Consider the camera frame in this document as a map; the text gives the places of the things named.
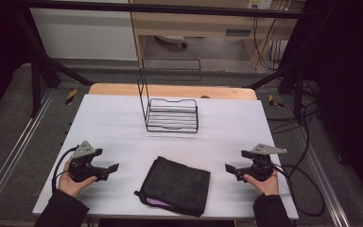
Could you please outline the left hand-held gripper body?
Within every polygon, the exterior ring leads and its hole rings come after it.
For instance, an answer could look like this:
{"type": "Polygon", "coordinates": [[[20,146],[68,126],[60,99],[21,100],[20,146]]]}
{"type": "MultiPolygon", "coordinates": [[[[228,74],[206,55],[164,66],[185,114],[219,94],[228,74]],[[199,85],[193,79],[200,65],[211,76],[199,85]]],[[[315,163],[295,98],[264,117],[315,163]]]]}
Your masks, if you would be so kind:
{"type": "Polygon", "coordinates": [[[83,141],[71,156],[71,163],[68,168],[69,174],[74,182],[82,182],[89,177],[99,176],[108,173],[107,168],[92,165],[92,161],[96,156],[102,154],[102,148],[93,148],[88,141],[83,141]]]}

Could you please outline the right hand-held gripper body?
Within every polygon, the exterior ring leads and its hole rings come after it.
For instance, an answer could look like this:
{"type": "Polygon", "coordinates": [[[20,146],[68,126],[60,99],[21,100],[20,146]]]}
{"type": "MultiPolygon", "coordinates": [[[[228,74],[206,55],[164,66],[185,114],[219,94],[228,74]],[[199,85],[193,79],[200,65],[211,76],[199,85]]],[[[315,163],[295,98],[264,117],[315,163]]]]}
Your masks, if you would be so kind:
{"type": "Polygon", "coordinates": [[[285,148],[275,148],[265,144],[258,144],[251,150],[242,150],[241,155],[244,158],[251,159],[252,165],[238,168],[236,172],[241,172],[244,175],[249,174],[254,179],[263,182],[267,180],[273,172],[273,164],[270,160],[270,155],[284,153],[287,153],[285,148]]]}

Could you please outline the dark grey towel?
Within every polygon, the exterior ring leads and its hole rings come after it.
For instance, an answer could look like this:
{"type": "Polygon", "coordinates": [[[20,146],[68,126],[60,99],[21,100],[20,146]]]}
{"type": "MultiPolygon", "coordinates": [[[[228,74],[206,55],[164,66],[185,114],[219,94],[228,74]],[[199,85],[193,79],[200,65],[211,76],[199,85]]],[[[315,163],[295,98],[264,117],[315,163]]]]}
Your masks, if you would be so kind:
{"type": "Polygon", "coordinates": [[[205,211],[211,173],[159,156],[139,191],[141,203],[199,218],[205,211]]]}

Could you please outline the black wire rack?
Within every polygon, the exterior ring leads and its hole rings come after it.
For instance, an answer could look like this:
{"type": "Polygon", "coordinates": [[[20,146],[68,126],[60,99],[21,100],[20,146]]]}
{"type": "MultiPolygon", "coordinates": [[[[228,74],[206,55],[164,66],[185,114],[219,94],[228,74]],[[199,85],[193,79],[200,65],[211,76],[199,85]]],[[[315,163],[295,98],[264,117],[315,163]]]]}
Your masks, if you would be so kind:
{"type": "Polygon", "coordinates": [[[197,133],[199,107],[194,98],[173,94],[177,85],[201,82],[197,59],[141,59],[137,79],[146,130],[197,133]]]}

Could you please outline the person's right hand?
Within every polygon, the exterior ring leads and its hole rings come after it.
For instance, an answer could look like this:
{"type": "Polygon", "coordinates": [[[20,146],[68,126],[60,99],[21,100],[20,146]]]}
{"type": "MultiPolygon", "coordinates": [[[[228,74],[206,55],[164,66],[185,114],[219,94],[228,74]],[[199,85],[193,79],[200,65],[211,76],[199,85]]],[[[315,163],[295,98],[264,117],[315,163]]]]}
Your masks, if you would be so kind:
{"type": "Polygon", "coordinates": [[[256,179],[254,179],[249,174],[245,174],[243,176],[243,178],[248,183],[253,185],[257,189],[257,191],[259,192],[260,195],[264,194],[266,196],[271,196],[271,195],[279,194],[279,182],[278,182],[278,174],[277,174],[276,170],[273,170],[270,177],[263,182],[260,182],[256,179]]]}

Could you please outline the person's left hand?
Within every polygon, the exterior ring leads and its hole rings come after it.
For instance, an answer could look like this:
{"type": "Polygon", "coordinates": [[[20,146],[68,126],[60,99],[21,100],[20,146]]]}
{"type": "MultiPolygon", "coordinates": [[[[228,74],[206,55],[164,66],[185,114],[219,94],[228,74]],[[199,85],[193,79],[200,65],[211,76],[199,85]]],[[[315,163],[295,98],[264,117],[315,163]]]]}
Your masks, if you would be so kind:
{"type": "Polygon", "coordinates": [[[68,172],[70,163],[71,163],[71,160],[68,160],[65,163],[63,173],[60,175],[58,189],[64,193],[68,194],[69,196],[76,198],[84,188],[93,184],[97,180],[97,177],[92,176],[82,182],[79,182],[79,183],[74,182],[68,172]]]}

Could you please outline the white table board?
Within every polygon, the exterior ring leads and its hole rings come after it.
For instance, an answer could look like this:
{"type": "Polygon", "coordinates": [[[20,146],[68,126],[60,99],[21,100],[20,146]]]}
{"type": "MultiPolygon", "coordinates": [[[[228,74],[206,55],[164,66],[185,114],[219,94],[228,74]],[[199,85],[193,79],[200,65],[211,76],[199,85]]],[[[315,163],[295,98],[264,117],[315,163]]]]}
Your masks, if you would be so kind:
{"type": "Polygon", "coordinates": [[[81,192],[79,200],[95,218],[177,218],[177,214],[144,205],[136,196],[154,160],[165,157],[210,172],[205,219],[250,219],[257,191],[228,173],[226,165],[245,167],[243,150],[273,139],[258,100],[202,98],[195,133],[147,131],[137,96],[87,95],[82,99],[62,148],[88,141],[102,154],[96,166],[117,164],[103,182],[81,192]]]}

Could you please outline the yellow black tape strip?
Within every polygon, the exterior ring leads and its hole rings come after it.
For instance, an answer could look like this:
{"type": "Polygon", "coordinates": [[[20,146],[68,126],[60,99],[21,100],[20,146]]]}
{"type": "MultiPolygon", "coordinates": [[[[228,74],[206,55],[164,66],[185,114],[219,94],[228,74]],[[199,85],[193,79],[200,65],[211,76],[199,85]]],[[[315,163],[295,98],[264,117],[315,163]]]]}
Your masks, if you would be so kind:
{"type": "Polygon", "coordinates": [[[285,105],[283,103],[276,102],[273,95],[268,95],[268,104],[270,106],[276,106],[278,108],[284,108],[285,107],[285,105]]]}
{"type": "Polygon", "coordinates": [[[74,97],[76,96],[78,92],[78,89],[72,89],[68,95],[68,97],[66,98],[66,101],[65,101],[65,105],[71,105],[73,100],[74,100],[74,97]]]}

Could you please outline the wooden table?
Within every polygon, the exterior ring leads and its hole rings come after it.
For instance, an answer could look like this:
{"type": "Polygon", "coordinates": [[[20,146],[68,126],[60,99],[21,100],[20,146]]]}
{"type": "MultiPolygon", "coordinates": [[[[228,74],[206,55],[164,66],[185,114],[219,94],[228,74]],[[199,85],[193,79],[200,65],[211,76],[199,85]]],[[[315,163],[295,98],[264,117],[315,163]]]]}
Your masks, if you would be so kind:
{"type": "MultiPolygon", "coordinates": [[[[148,85],[147,93],[151,96],[168,97],[200,98],[208,96],[216,99],[257,99],[257,95],[252,89],[217,86],[148,85]]],[[[89,95],[139,96],[139,88],[137,84],[96,83],[91,86],[89,95]]]]}

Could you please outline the white cabinet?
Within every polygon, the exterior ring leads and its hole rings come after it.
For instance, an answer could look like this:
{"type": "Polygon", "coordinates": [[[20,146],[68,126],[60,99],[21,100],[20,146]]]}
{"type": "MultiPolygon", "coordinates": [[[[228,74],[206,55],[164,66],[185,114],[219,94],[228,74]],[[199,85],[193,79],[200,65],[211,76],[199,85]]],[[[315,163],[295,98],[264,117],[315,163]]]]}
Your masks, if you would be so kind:
{"type": "Polygon", "coordinates": [[[137,60],[126,12],[31,9],[31,13],[51,58],[137,60]]]}

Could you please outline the office chair base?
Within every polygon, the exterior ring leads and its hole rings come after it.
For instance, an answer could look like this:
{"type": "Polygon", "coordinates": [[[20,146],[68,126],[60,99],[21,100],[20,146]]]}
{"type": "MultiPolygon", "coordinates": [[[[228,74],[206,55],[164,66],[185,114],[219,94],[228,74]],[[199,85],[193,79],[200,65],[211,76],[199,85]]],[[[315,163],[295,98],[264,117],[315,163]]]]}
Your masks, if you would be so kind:
{"type": "Polygon", "coordinates": [[[185,42],[185,39],[183,38],[183,36],[161,36],[158,35],[157,39],[169,43],[169,44],[178,44],[180,45],[182,48],[186,48],[188,46],[188,44],[185,42]]]}

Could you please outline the light wooden desk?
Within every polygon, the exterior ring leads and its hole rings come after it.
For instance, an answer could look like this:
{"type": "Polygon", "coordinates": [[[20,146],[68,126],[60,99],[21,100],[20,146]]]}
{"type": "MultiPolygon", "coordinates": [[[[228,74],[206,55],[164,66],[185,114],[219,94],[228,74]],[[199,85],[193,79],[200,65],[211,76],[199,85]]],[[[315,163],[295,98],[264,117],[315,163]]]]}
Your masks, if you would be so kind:
{"type": "MultiPolygon", "coordinates": [[[[129,0],[132,4],[249,9],[249,0],[129,0]]],[[[272,0],[271,10],[301,11],[305,0],[272,0]]],[[[289,40],[295,19],[245,18],[192,14],[131,15],[138,58],[146,56],[149,36],[218,37],[241,40],[254,69],[264,69],[273,41],[289,40]]]]}

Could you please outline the white power strip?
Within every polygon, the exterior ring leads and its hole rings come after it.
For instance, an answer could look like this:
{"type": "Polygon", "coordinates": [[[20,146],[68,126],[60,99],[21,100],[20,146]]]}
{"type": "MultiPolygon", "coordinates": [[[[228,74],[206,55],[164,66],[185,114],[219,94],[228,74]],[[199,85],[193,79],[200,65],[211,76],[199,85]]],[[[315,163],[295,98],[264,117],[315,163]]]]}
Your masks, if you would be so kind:
{"type": "Polygon", "coordinates": [[[249,0],[249,9],[269,9],[272,0],[249,0]]]}

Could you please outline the aluminium floor rail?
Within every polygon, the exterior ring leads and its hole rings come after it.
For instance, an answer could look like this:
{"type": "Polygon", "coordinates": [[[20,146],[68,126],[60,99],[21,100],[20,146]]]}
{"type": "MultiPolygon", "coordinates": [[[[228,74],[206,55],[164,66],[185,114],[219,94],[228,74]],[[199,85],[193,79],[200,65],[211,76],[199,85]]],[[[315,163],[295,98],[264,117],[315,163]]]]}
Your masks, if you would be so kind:
{"type": "Polygon", "coordinates": [[[332,221],[335,223],[336,227],[350,227],[350,221],[348,220],[337,198],[337,194],[329,181],[315,150],[309,142],[309,133],[306,132],[304,128],[297,128],[296,133],[300,138],[300,142],[304,150],[306,151],[305,159],[309,164],[313,176],[315,177],[315,181],[317,182],[324,197],[324,201],[332,221]]]}
{"type": "Polygon", "coordinates": [[[52,96],[56,93],[56,89],[48,89],[43,96],[41,101],[41,108],[37,113],[29,119],[25,129],[17,140],[15,146],[12,148],[8,158],[3,163],[0,168],[0,194],[3,191],[13,169],[16,167],[18,161],[23,155],[30,139],[32,138],[34,131],[39,126],[42,117],[44,116],[49,104],[51,102],[52,96]]]}

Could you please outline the black metal frame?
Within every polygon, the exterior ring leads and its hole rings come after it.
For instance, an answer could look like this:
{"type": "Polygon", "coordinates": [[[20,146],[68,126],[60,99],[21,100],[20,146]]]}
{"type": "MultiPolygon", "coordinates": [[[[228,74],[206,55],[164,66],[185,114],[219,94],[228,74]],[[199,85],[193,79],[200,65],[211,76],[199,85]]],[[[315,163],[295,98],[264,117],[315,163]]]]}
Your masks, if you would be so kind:
{"type": "Polygon", "coordinates": [[[30,45],[32,66],[32,88],[33,88],[33,113],[35,115],[41,108],[41,91],[39,75],[42,75],[49,87],[58,87],[59,78],[54,72],[58,69],[68,77],[75,79],[83,85],[94,83],[77,73],[71,71],[61,63],[49,57],[39,40],[39,32],[34,30],[24,15],[26,9],[70,9],[91,11],[115,11],[115,12],[139,12],[139,13],[161,13],[161,14],[192,14],[211,16],[234,16],[250,18],[281,18],[302,19],[312,16],[312,13],[302,11],[270,10],[270,9],[232,9],[214,7],[193,6],[171,6],[171,5],[148,5],[148,4],[123,4],[104,2],[80,2],[80,1],[53,1],[53,0],[7,0],[6,3],[23,29],[28,44],[30,45]]]}

